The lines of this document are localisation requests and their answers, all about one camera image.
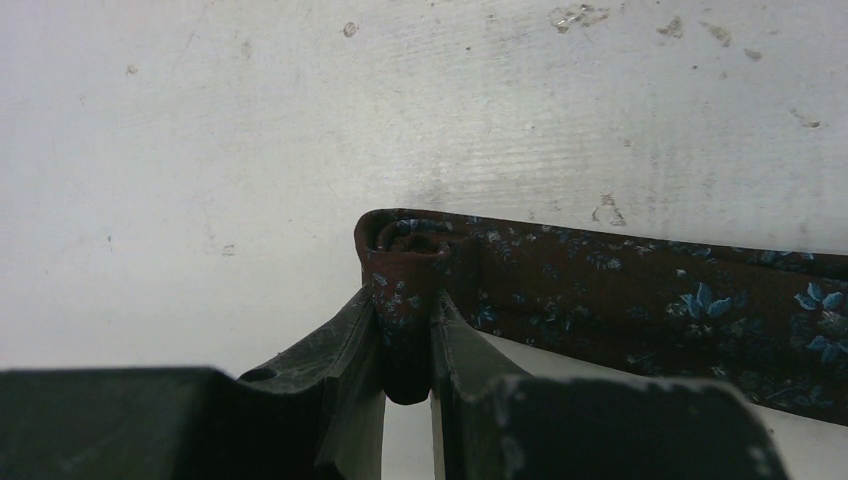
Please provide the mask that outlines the brown floral tie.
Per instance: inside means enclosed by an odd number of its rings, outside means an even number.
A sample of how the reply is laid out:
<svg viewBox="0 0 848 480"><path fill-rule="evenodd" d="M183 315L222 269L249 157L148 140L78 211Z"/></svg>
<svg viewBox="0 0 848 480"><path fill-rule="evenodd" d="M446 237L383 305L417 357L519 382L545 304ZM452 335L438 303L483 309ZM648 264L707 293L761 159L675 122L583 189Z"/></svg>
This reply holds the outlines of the brown floral tie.
<svg viewBox="0 0 848 480"><path fill-rule="evenodd" d="M387 396L430 391L446 294L474 329L650 377L706 377L751 402L847 421L847 259L383 209L354 230Z"/></svg>

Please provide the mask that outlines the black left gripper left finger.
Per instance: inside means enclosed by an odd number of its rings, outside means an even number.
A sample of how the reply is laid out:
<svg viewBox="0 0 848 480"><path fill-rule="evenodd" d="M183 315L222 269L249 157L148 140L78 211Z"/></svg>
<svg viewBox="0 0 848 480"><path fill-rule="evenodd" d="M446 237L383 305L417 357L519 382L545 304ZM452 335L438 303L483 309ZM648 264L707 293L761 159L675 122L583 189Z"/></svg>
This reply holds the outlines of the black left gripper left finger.
<svg viewBox="0 0 848 480"><path fill-rule="evenodd" d="M238 378L210 367L8 370L5 479L377 479L370 293Z"/></svg>

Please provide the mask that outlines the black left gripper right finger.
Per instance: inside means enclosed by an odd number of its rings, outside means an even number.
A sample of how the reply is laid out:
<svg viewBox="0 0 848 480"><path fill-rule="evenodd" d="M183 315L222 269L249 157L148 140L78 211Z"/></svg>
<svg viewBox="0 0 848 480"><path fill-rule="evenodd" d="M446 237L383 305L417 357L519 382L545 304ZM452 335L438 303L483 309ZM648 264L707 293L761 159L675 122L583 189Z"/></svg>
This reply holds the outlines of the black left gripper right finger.
<svg viewBox="0 0 848 480"><path fill-rule="evenodd" d="M440 479L784 479L760 418L691 379L537 377L440 292L430 323Z"/></svg>

